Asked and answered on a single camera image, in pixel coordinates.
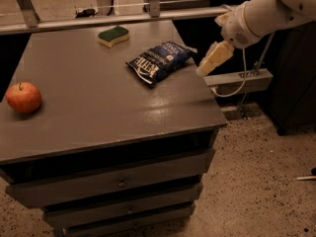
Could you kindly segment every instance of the white cable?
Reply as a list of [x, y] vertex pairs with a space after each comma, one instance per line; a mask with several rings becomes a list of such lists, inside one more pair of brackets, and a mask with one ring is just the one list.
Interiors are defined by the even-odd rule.
[[238, 92], [241, 91], [241, 89], [244, 87], [245, 83], [246, 83], [246, 76], [247, 76], [247, 64], [246, 64], [246, 55], [245, 55], [245, 49], [243, 49], [243, 62], [244, 62], [244, 81], [242, 82], [242, 84], [240, 85], [240, 87], [233, 93], [231, 94], [228, 94], [228, 95], [220, 95], [220, 94], [217, 94], [216, 92], [216, 89], [213, 87], [213, 88], [210, 88], [212, 93], [216, 96], [216, 97], [219, 97], [219, 98], [228, 98], [228, 97], [231, 97], [231, 96], [234, 96], [236, 95]]
[[227, 11], [231, 12], [233, 10], [233, 8], [231, 8], [229, 5], [227, 4], [222, 4], [221, 7], [223, 7], [224, 9], [226, 9]]

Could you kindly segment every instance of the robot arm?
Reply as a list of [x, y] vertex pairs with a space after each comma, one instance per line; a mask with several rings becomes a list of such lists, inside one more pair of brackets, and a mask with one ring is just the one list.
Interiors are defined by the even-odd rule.
[[251, 0], [216, 18], [223, 42], [215, 43], [201, 61], [197, 75], [205, 76], [232, 55], [265, 35], [316, 19], [316, 0]]

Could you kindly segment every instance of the red apple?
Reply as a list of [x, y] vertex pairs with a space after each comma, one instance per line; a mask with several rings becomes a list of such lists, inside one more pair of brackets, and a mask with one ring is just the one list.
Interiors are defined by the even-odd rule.
[[9, 106], [20, 114], [29, 114], [40, 107], [40, 90], [32, 83], [17, 83], [7, 90], [5, 98]]

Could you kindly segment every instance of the gray surface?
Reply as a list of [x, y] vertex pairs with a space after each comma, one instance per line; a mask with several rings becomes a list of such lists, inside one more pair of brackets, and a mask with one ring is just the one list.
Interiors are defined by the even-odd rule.
[[125, 65], [165, 40], [180, 42], [171, 22], [124, 26], [130, 40], [113, 48], [96, 28], [32, 35], [15, 82], [31, 81], [43, 96], [29, 116], [0, 109], [0, 162], [20, 161], [204, 130], [226, 119], [192, 60], [155, 89]]

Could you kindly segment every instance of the snack bag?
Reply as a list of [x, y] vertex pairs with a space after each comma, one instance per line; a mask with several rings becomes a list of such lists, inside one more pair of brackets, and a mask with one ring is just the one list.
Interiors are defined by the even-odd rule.
[[144, 51], [126, 64], [134, 69], [143, 82], [154, 87], [180, 68], [192, 55], [190, 49], [167, 41]]

